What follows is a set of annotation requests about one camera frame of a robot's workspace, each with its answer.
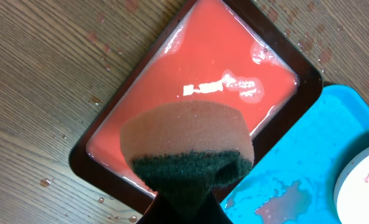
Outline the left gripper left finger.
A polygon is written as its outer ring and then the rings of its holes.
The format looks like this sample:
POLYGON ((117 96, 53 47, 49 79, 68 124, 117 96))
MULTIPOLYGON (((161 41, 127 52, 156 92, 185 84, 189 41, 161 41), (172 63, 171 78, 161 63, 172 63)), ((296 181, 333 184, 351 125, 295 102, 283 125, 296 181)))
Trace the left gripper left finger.
POLYGON ((157 194, 136 224, 172 224, 175 210, 162 194, 157 194))

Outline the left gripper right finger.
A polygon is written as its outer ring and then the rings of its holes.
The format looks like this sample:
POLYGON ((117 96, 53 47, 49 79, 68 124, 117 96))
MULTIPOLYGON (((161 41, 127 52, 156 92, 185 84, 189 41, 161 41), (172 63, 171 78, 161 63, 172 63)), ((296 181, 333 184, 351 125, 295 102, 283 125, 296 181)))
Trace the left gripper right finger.
POLYGON ((222 210, 212 192, 209 192, 199 210, 201 224, 233 224, 222 210))

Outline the green and orange sponge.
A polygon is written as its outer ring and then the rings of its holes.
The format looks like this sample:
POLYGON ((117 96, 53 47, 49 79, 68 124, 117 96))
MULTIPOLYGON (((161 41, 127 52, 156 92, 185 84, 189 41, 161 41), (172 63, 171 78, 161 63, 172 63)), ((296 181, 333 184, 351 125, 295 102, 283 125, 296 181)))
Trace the green and orange sponge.
POLYGON ((122 126, 119 140, 130 169, 184 218, 195 216, 212 187, 244 178, 255 161, 241 112, 212 101, 143 112, 122 126))

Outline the white plate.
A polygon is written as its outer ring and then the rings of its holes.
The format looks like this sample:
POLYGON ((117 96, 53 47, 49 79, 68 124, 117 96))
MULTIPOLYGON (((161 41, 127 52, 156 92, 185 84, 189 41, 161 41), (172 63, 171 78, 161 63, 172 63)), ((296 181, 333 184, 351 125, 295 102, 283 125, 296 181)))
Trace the white plate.
POLYGON ((334 188, 334 204, 342 224, 369 224, 369 147, 340 173, 334 188))

